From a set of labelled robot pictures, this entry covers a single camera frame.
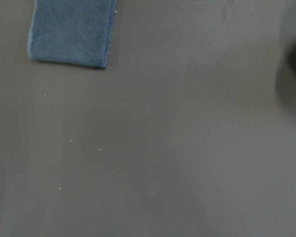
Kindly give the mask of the dark grey folded cloth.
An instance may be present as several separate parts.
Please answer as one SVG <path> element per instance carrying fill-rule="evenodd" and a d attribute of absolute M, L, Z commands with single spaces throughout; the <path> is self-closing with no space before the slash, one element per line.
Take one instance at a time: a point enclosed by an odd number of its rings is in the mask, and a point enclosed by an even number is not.
<path fill-rule="evenodd" d="M 115 0 L 36 0 L 27 53 L 35 61 L 105 68 Z"/>

